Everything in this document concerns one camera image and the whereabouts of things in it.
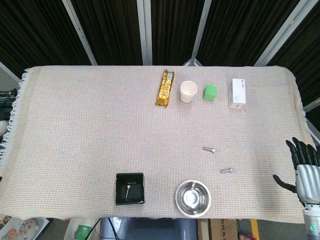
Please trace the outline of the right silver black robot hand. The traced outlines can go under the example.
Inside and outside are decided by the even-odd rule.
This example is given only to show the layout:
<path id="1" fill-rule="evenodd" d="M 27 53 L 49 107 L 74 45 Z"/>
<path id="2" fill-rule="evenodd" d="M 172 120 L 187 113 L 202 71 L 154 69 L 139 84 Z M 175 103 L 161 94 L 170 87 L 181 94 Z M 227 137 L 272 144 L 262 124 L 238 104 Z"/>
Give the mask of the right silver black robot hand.
<path id="1" fill-rule="evenodd" d="M 272 176 L 274 181 L 281 188 L 297 194 L 303 206 L 320 205 L 320 149 L 295 137 L 285 143 L 291 154 L 295 184 L 282 181 L 276 174 Z"/>

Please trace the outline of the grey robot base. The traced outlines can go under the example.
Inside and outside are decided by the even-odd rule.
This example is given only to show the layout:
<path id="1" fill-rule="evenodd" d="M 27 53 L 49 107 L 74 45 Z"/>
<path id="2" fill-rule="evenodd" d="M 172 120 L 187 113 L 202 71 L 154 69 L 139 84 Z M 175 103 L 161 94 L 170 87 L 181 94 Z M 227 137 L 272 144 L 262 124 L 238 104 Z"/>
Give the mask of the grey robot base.
<path id="1" fill-rule="evenodd" d="M 99 240 L 198 240 L 198 226 L 189 218 L 105 217 Z"/>

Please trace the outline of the brown cardboard box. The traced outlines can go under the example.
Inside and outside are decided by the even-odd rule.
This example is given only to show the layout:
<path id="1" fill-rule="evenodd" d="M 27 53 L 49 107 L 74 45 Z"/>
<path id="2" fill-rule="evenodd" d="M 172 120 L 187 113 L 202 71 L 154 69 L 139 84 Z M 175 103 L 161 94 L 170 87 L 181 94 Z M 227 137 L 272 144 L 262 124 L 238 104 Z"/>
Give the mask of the brown cardboard box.
<path id="1" fill-rule="evenodd" d="M 234 219 L 198 219 L 198 240 L 238 240 Z"/>

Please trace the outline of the white carton box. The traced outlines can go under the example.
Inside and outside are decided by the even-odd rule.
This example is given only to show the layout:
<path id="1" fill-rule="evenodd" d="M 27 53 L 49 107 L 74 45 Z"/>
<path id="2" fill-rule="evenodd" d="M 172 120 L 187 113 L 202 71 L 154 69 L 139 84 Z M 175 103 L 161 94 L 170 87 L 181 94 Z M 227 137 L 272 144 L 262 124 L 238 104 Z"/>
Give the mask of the white carton box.
<path id="1" fill-rule="evenodd" d="M 228 107 L 241 109 L 246 104 L 246 82 L 244 79 L 233 78 L 228 85 Z"/>

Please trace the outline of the stainless steel bowl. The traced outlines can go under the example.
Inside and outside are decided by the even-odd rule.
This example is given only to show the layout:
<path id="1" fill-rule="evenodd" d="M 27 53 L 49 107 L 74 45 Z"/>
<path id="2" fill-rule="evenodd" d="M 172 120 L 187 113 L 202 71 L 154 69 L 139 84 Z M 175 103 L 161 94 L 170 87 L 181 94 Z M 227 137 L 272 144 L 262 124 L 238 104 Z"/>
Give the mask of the stainless steel bowl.
<path id="1" fill-rule="evenodd" d="M 204 183 L 198 180 L 186 180 L 176 190 L 175 203 L 186 217 L 200 218 L 211 206 L 211 194 Z"/>

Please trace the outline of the green cube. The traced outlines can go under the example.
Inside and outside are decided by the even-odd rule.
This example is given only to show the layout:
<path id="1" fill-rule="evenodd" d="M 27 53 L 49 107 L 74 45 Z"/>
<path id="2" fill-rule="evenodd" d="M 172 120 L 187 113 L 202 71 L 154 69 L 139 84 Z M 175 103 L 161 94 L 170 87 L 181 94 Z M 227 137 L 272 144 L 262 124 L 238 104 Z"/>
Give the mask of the green cube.
<path id="1" fill-rule="evenodd" d="M 214 101 L 217 96 L 218 88 L 216 86 L 207 84 L 203 91 L 203 100 Z"/>

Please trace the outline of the white paper cup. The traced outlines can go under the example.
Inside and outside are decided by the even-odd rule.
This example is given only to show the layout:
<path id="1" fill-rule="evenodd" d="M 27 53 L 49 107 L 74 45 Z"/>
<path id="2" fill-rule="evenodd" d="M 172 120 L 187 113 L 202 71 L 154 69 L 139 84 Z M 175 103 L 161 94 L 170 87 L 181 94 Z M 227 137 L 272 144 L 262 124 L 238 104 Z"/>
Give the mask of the white paper cup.
<path id="1" fill-rule="evenodd" d="M 197 92 L 198 87 L 193 81 L 184 81 L 180 85 L 180 100 L 183 103 L 188 104 L 193 100 Z"/>

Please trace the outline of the gold foil package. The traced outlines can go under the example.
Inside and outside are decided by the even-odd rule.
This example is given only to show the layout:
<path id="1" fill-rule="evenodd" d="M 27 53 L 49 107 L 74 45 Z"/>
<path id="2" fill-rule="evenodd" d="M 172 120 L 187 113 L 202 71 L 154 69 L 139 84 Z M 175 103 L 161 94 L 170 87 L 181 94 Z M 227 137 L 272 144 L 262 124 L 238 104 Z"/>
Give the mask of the gold foil package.
<path id="1" fill-rule="evenodd" d="M 174 77 L 175 73 L 173 71 L 168 71 L 167 69 L 164 70 L 158 95 L 155 101 L 157 106 L 168 106 Z"/>

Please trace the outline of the black cardboard box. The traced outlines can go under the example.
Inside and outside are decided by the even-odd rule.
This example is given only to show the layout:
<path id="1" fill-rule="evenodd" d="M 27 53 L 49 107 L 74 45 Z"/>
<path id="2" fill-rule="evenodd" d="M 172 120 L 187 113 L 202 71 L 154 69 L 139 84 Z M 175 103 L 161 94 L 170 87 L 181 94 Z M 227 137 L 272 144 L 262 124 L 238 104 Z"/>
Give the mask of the black cardboard box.
<path id="1" fill-rule="evenodd" d="M 125 199 L 127 185 L 131 185 L 131 188 L 128 192 L 127 199 Z M 117 206 L 145 203 L 145 184 L 144 174 L 142 172 L 117 173 L 115 186 L 115 204 Z"/>

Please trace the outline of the beige woven tablecloth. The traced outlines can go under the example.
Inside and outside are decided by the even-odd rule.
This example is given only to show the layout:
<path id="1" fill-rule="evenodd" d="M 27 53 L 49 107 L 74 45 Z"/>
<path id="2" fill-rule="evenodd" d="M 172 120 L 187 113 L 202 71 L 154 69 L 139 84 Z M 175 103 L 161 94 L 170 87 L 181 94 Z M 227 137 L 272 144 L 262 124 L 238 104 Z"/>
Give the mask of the beige woven tablecloth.
<path id="1" fill-rule="evenodd" d="M 273 179 L 295 182 L 286 140 L 313 143 L 294 75 L 279 66 L 169 66 L 169 103 L 158 106 L 164 70 L 27 69 L 0 150 L 0 215 L 181 218 L 176 190 L 197 180 L 211 195 L 205 218 L 302 223 L 297 196 Z M 229 108 L 232 79 L 245 80 L 241 109 Z M 184 81 L 198 88 L 190 103 L 180 99 Z M 217 87 L 214 101 L 203 99 L 206 85 Z M 119 173 L 143 173 L 143 204 L 116 205 Z"/>

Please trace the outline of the green packet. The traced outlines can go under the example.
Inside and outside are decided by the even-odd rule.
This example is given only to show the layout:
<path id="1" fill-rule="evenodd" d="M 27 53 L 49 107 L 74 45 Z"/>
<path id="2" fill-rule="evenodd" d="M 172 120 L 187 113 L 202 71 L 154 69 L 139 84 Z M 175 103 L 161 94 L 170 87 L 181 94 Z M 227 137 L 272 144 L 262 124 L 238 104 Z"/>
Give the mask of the green packet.
<path id="1" fill-rule="evenodd" d="M 78 225 L 77 230 L 75 231 L 74 238 L 75 240 L 86 240 L 92 232 L 91 226 Z"/>

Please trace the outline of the black curtain backdrop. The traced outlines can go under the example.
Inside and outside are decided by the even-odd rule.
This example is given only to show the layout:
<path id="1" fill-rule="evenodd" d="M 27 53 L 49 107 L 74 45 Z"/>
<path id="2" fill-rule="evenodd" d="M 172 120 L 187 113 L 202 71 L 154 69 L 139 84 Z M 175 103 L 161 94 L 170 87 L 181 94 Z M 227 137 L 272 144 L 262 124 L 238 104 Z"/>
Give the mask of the black curtain backdrop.
<path id="1" fill-rule="evenodd" d="M 212 0 L 196 56 L 253 66 L 300 0 Z M 137 0 L 71 0 L 98 65 L 142 65 Z M 151 0 L 154 65 L 192 55 L 205 0 Z M 15 76 L 45 65 L 91 65 L 62 0 L 0 0 L 0 65 Z M 289 69 L 302 103 L 320 98 L 320 0 L 268 66 Z"/>

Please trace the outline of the colourful picture book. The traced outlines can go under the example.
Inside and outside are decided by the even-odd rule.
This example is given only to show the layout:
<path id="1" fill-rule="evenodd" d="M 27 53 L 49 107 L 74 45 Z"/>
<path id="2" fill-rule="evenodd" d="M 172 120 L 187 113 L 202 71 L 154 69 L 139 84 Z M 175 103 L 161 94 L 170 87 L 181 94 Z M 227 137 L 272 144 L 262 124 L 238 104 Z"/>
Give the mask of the colourful picture book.
<path id="1" fill-rule="evenodd" d="M 47 218 L 21 220 L 5 216 L 0 220 L 0 240 L 37 240 L 50 223 Z"/>

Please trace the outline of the white frame post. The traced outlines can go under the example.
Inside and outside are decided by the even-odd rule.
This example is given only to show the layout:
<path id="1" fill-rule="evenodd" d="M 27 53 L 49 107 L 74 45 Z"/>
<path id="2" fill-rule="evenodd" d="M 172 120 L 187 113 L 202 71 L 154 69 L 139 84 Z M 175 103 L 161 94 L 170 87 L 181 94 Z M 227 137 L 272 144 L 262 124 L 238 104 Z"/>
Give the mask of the white frame post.
<path id="1" fill-rule="evenodd" d="M 151 0 L 136 0 L 142 63 L 153 65 Z"/>
<path id="2" fill-rule="evenodd" d="M 88 57 L 90 63 L 93 66 L 97 66 L 98 63 L 97 63 L 96 58 L 95 58 L 95 56 L 94 56 L 94 54 L 92 52 L 91 46 L 90 46 L 90 44 L 89 44 L 89 42 L 87 40 L 86 34 L 85 34 L 85 32 L 84 32 L 84 30 L 82 28 L 82 25 L 80 23 L 80 20 L 78 18 L 78 15 L 76 13 L 76 10 L 75 10 L 75 8 L 73 6 L 72 1 L 71 0 L 62 0 L 62 3 L 64 5 L 64 7 L 65 7 L 65 10 L 68 13 L 68 16 L 69 16 L 69 18 L 70 18 L 70 20 L 71 20 L 71 22 L 73 24 L 73 27 L 74 27 L 74 29 L 75 29 L 75 31 L 76 31 L 79 39 L 80 39 L 80 42 L 81 42 L 81 44 L 82 44 L 82 46 L 83 46 L 83 48 L 84 48 L 84 50 L 85 50 L 85 52 L 87 54 L 87 57 Z"/>
<path id="3" fill-rule="evenodd" d="M 298 4 L 286 18 L 282 26 L 255 62 L 255 67 L 267 66 L 318 1 L 319 0 L 299 0 Z"/>
<path id="4" fill-rule="evenodd" d="M 193 50 L 190 59 L 183 64 L 185 67 L 202 67 L 203 65 L 197 60 L 197 55 L 199 52 L 200 44 L 202 41 L 203 33 L 205 30 L 206 22 L 208 19 L 209 11 L 211 8 L 212 0 L 205 0 L 202 8 L 202 13 L 200 17 L 200 21 L 198 24 L 197 34 L 195 37 Z"/>

